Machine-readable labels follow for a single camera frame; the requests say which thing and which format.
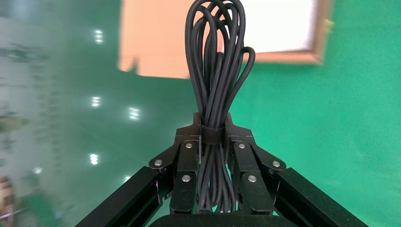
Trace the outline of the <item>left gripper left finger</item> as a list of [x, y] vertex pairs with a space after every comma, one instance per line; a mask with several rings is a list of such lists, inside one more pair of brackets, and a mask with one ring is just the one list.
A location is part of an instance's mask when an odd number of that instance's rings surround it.
[[173, 214], [193, 214], [196, 205], [201, 119], [176, 131], [174, 144], [150, 160], [83, 218], [79, 227], [144, 227], [171, 198]]

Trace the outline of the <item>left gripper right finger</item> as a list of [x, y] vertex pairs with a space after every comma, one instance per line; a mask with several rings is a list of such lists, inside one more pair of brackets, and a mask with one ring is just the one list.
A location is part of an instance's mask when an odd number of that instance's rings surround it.
[[260, 148], [249, 129], [226, 122], [227, 161], [239, 210], [258, 227], [365, 224], [285, 162]]

